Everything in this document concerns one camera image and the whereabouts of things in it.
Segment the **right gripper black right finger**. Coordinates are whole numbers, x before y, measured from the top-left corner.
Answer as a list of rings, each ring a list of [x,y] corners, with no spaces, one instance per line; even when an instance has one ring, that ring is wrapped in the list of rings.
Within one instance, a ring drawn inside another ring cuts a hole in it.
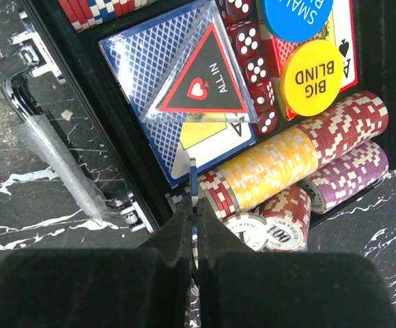
[[[396,327],[377,268],[356,254],[260,253],[197,204],[203,327]]]

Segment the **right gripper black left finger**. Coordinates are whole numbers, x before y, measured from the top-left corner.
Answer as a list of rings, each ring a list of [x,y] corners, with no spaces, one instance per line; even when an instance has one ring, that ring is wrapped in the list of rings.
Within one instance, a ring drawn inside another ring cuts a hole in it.
[[[193,205],[135,249],[21,249],[0,264],[0,327],[183,327]]]

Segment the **white poker chip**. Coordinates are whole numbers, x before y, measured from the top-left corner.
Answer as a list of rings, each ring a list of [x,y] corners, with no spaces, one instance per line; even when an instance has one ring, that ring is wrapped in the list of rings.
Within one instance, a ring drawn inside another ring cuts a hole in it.
[[[269,225],[258,214],[236,213],[226,218],[223,224],[254,251],[262,251],[268,244]]]

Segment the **triangular all-in marker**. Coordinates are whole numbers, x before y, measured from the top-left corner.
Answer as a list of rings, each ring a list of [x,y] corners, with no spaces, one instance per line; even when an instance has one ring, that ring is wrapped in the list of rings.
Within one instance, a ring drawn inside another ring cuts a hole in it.
[[[144,122],[256,123],[258,117],[215,1],[191,30],[148,98]]]

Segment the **yellow big blind button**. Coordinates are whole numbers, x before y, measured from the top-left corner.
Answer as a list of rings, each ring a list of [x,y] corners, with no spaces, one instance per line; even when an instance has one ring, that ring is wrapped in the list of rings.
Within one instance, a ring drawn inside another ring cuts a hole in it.
[[[294,50],[283,66],[283,100],[294,113],[315,116],[336,99],[343,76],[343,58],[334,43],[306,42]]]

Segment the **black poker set case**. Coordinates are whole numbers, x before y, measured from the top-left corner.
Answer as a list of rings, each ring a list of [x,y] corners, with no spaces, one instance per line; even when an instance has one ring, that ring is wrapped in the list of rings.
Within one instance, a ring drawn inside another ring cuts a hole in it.
[[[112,214],[27,77],[69,83],[161,226],[190,164],[219,217],[378,141],[396,170],[396,1],[26,1],[0,61],[14,134],[97,222]]]

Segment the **blue playing card deck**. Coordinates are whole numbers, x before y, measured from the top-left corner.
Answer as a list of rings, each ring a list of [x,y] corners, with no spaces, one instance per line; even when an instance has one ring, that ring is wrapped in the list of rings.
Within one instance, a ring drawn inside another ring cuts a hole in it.
[[[257,120],[215,1],[192,1],[99,41],[171,186],[255,143]]]

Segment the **blue small blind button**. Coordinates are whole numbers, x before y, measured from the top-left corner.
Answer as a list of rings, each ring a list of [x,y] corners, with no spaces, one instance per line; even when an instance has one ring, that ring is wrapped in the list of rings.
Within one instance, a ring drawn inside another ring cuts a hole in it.
[[[304,42],[325,25],[333,0],[264,0],[260,1],[265,25],[278,38]]]

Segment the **red playing card deck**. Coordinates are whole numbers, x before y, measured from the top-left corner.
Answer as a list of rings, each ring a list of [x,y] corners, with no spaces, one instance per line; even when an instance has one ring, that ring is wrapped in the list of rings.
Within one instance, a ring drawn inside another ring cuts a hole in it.
[[[283,117],[313,116],[358,83],[353,1],[264,1],[261,41]]]

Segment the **grey white chip stack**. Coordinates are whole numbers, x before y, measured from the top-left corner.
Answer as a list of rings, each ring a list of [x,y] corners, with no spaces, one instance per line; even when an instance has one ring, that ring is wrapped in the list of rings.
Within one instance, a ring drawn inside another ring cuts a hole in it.
[[[190,174],[189,174],[189,187],[190,187],[190,198],[192,201],[193,212],[197,212],[197,202],[199,200],[199,184],[197,175],[197,164],[195,158],[190,158]],[[194,262],[194,270],[198,271],[198,234],[197,234],[197,224],[194,221],[192,228],[192,255]]]

